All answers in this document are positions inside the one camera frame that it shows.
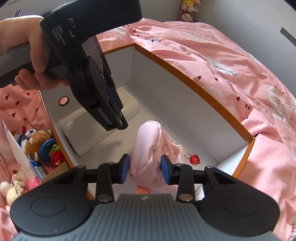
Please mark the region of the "person left hand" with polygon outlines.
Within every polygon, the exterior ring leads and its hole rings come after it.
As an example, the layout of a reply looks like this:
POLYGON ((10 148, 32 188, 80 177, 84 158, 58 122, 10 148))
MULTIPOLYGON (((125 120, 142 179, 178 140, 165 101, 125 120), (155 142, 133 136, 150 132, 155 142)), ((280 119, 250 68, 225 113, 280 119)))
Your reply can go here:
POLYGON ((51 77, 44 73, 51 47, 40 27, 42 16, 31 15, 8 18, 1 21, 1 54, 21 44, 30 44, 30 58, 35 73, 22 69, 15 76, 15 82, 23 90, 48 90, 59 85, 68 86, 66 78, 51 77))

